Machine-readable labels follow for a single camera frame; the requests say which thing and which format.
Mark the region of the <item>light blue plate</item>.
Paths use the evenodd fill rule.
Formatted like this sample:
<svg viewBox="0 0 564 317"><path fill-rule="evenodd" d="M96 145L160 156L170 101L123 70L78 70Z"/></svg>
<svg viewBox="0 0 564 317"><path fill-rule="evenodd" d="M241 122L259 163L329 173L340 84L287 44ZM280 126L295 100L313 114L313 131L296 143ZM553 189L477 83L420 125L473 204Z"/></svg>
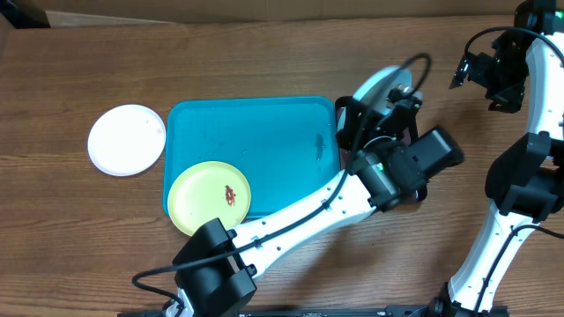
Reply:
<svg viewBox="0 0 564 317"><path fill-rule="evenodd" d="M368 104L372 102L378 91L384 87L384 82L396 71L399 66L387 66L377 71L369 79L367 79L352 95L356 101L366 101ZM400 70L397 77L388 84L389 88L397 85L412 85L412 73L409 70Z"/></svg>

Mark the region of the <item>yellow plate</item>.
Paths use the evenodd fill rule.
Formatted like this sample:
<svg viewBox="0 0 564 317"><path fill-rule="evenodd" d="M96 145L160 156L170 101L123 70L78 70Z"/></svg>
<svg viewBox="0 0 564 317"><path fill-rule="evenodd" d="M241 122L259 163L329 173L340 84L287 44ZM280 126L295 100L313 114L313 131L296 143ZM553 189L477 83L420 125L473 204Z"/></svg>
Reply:
<svg viewBox="0 0 564 317"><path fill-rule="evenodd" d="M198 163L173 182L167 198L168 215L175 227L193 235L217 218L229 229L247 216L251 190L246 177L234 166L219 161Z"/></svg>

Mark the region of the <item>white plate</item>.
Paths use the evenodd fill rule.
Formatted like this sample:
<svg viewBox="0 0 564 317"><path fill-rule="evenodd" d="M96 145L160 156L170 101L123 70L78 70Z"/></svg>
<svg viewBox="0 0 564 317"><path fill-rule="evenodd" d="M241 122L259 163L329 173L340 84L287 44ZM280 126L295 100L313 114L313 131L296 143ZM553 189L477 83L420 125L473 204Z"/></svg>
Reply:
<svg viewBox="0 0 564 317"><path fill-rule="evenodd" d="M126 177L142 173L164 151L166 127L149 107L114 107L92 126L87 138L90 160L103 173Z"/></svg>

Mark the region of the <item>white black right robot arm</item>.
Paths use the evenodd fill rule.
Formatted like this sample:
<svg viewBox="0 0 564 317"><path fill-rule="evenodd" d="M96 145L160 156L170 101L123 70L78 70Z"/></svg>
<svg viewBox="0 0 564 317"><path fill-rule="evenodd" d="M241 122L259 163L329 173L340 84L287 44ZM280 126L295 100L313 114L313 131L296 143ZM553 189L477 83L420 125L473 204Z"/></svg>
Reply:
<svg viewBox="0 0 564 317"><path fill-rule="evenodd" d="M516 113L525 93L525 134L490 166L489 209L458 272L423 316L506 316L493 305L510 263L541 222L563 207L563 11L554 0L528 0L512 26L498 27L493 55L465 50L450 86L486 88L492 111Z"/></svg>

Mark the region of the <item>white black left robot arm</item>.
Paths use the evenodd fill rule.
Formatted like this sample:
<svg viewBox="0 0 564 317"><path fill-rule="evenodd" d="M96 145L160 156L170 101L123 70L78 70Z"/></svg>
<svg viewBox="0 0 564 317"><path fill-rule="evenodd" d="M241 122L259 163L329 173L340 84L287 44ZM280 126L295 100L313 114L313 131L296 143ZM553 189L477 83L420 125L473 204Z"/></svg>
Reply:
<svg viewBox="0 0 564 317"><path fill-rule="evenodd" d="M407 154L403 131L419 139L415 92L380 90L392 103L389 113L367 108L377 118L378 134L354 153L347 168L319 189L268 217L226 228L219 218L201 225L174 258L178 294L166 316L229 316L256 292L256 280L287 253L315 236L356 224L377 211L426 195L427 173Z"/></svg>

